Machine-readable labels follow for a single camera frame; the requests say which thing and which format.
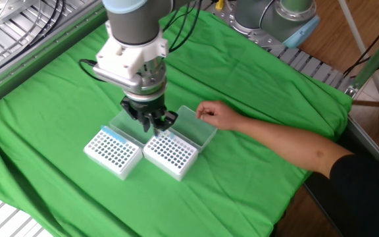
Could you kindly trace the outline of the person's hand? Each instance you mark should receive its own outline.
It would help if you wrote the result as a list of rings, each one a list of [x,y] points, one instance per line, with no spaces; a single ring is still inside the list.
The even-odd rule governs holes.
[[[243,117],[222,101],[203,101],[195,112],[196,118],[220,130],[235,130]]]

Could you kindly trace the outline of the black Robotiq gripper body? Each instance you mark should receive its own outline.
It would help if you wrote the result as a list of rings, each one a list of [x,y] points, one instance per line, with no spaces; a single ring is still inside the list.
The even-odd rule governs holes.
[[[122,100],[122,108],[133,120],[141,120],[143,117],[160,119],[166,112],[164,95],[152,101],[136,101],[125,96]]]

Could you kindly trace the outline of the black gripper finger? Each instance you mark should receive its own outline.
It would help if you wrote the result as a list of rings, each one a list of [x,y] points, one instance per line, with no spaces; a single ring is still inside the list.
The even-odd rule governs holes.
[[[151,123],[148,117],[147,104],[130,98],[123,98],[120,104],[133,120],[137,120],[143,126],[143,131],[148,132]]]
[[[156,129],[165,131],[169,129],[177,120],[178,114],[174,111],[166,111],[164,115],[158,119]]]

